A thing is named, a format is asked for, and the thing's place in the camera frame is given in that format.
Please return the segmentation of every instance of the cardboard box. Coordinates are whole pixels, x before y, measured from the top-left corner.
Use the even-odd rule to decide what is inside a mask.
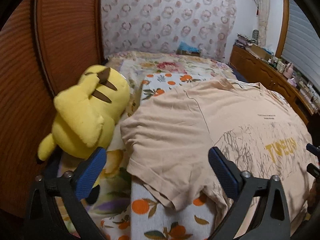
[[[249,49],[247,49],[252,55],[255,57],[259,57],[268,61],[272,56],[266,52],[264,49],[260,48],[259,46],[253,44]]]

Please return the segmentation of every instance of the blue gripper pad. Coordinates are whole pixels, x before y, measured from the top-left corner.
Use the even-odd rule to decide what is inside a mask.
[[[106,150],[99,147],[92,153],[89,159],[84,161],[84,165],[82,165],[82,167],[80,167],[80,165],[78,166],[80,170],[82,169],[79,177],[76,180],[75,190],[76,197],[79,201],[89,196],[92,186],[106,164],[106,161]]]
[[[230,168],[227,166],[227,163],[228,165],[236,165],[233,162],[228,161],[217,147],[212,147],[209,150],[208,159],[209,164],[216,174],[227,197],[233,200],[237,200],[240,194],[241,186],[239,185],[239,182],[237,181],[235,176],[232,174]]]

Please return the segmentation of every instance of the bed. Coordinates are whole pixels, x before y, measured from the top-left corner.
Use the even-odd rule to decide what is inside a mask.
[[[82,200],[84,207],[110,240],[129,240],[130,237],[168,239],[169,236],[176,239],[206,239],[214,229],[214,202],[201,195],[192,205],[175,212],[158,203],[138,179],[133,178],[131,181],[131,175],[126,172],[129,156],[121,139],[120,123],[151,96],[157,96],[185,82],[217,76],[236,80],[234,71],[228,65],[212,59],[136,51],[114,54],[109,57],[106,65],[127,79],[131,99],[107,149],[108,162],[100,174],[99,198],[93,205]],[[58,176],[64,171],[75,169],[80,161],[63,154]],[[78,236],[60,198],[57,198],[57,203],[68,230]],[[180,226],[175,227],[177,232],[171,231],[176,223]],[[140,225],[148,230],[141,230]]]

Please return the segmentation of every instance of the beige t-shirt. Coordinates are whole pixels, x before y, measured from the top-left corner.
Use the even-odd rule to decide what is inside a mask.
[[[313,182],[306,167],[317,164],[306,150],[311,136],[287,102],[256,85],[239,86],[221,78],[151,98],[121,125],[132,153],[128,172],[163,205],[176,210],[203,191],[216,202],[220,223],[231,201],[208,162],[209,149],[217,146],[241,171],[265,179],[279,175],[293,220]]]

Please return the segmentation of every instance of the yellow plush toy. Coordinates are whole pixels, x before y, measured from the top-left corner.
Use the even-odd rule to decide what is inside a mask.
[[[106,149],[129,97],[129,85],[119,72],[102,65],[89,67],[77,85],[54,98],[57,114],[51,133],[39,145],[39,159],[46,160],[56,145],[81,159],[99,146]]]

